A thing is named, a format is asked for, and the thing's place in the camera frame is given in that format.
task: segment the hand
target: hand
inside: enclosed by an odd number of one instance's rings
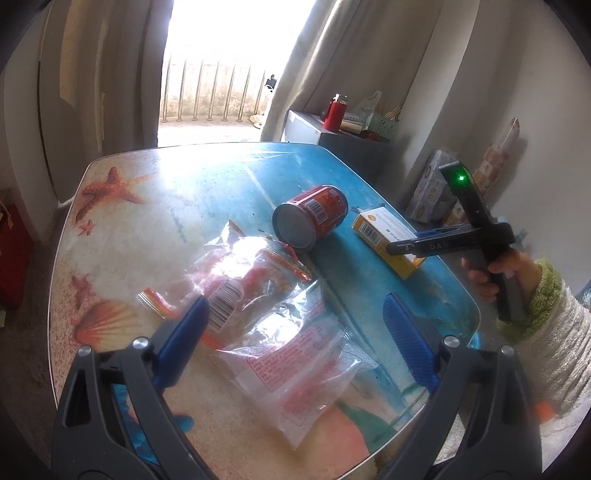
[[[491,282],[488,272],[472,270],[465,258],[462,258],[462,267],[468,270],[468,278],[475,283],[476,291],[482,300],[495,301],[499,287]],[[535,264],[527,254],[513,249],[501,254],[488,266],[488,271],[490,273],[504,273],[507,277],[516,275],[526,304],[531,301],[542,280],[541,267]]]

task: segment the basket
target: basket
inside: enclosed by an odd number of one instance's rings
[[[380,137],[391,139],[394,133],[394,126],[396,126],[395,120],[390,120],[377,113],[372,113],[368,117],[367,131],[378,134]]]

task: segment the beige curtain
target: beige curtain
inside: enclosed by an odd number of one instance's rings
[[[47,164],[60,201],[88,164],[158,143],[164,47],[174,0],[54,0],[40,60]]]
[[[317,0],[277,84],[262,141],[279,141],[287,112],[320,113],[335,93],[355,106],[375,90],[402,105],[443,0]]]

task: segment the plastic bag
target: plastic bag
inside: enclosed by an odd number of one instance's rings
[[[317,281],[215,355],[294,447],[360,368],[377,366],[326,310]]]
[[[349,113],[352,115],[357,115],[359,117],[358,122],[362,125],[365,125],[365,121],[378,106],[380,98],[382,98],[382,92],[376,90],[372,96],[365,97],[363,100],[361,100],[359,104]]]
[[[222,348],[310,281],[291,247],[264,236],[245,236],[230,221],[178,279],[156,290],[146,288],[138,298],[162,318],[176,319],[197,298],[207,297],[210,317],[203,340]]]

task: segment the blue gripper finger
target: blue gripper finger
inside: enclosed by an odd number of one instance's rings
[[[191,305],[153,360],[152,383],[157,391],[177,384],[208,321],[209,303],[201,297]]]
[[[402,358],[413,375],[414,381],[434,393],[439,386],[437,355],[414,321],[414,315],[396,295],[384,300],[384,323],[394,339]]]

